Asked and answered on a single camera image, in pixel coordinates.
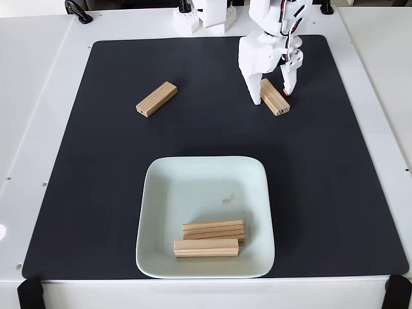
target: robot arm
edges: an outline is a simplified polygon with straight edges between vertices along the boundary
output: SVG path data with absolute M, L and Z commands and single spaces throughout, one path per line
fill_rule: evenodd
M 239 42 L 239 68 L 245 78 L 250 96 L 260 104 L 262 74 L 272 72 L 279 61 L 284 79 L 284 92 L 293 92 L 297 82 L 296 70 L 301 67 L 303 52 L 298 49 L 302 40 L 294 35 L 308 15 L 312 0 L 251 0 L 249 15 L 261 27 Z

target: rectangular wooden block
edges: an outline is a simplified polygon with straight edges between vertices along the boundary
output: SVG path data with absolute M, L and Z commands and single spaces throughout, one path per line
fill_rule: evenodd
M 143 101 L 136 105 L 136 110 L 145 117 L 150 117 L 160 106 L 165 104 L 178 92 L 178 88 L 170 82 L 164 82 Z
M 175 240 L 173 250 L 176 257 L 237 256 L 239 243 L 237 239 Z
M 183 224 L 183 239 L 238 239 L 245 240 L 243 221 L 217 221 Z
M 228 227 L 232 225 L 243 225 L 243 220 L 236 221 L 215 221 L 183 224 L 183 230 L 204 229 L 208 227 Z
M 290 105 L 267 79 L 261 81 L 260 97 L 275 116 L 287 113 Z
M 200 232 L 198 234 L 183 235 L 183 239 L 207 239 L 207 238 L 215 238 L 215 237 L 222 237 L 222 236 L 237 236 L 237 235 L 244 237 L 245 231 L 241 229 L 241 230 L 223 230 L 220 232 L 210 232 L 210 233 Z

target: white plate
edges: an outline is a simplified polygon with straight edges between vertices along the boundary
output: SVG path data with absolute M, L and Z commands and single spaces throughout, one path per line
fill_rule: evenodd
M 235 257 L 175 257 L 183 224 L 243 220 Z M 136 263 L 156 278 L 248 278 L 267 274 L 275 258 L 265 168 L 244 156 L 174 157 L 146 174 Z

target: white robot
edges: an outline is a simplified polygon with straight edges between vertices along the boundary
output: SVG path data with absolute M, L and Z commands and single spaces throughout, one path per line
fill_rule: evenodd
M 263 73 L 272 72 L 282 59 L 285 95 L 296 85 L 296 70 L 303 62 L 302 40 L 294 35 L 309 14 L 312 0 L 251 0 L 249 15 L 261 27 L 239 42 L 239 68 L 250 96 L 260 104 Z
M 294 32 L 304 23 L 311 7 L 312 0 L 250 0 L 249 15 L 261 29 L 240 39 L 239 68 L 256 105 L 260 104 L 262 74 L 272 72 L 278 64 L 285 95 L 293 92 L 296 70 L 303 62 L 299 49 L 302 40 Z M 173 19 L 175 28 L 184 35 L 196 31 L 199 19 L 205 28 L 225 33 L 236 19 L 236 9 L 231 0 L 180 0 Z

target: stacked wooden blocks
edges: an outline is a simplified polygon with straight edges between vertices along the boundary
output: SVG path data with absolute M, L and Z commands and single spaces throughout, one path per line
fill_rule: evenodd
M 243 221 L 219 221 L 183 224 L 183 239 L 234 238 L 245 241 Z
M 176 257 L 237 256 L 245 241 L 242 220 L 183 224 L 183 240 L 174 241 Z

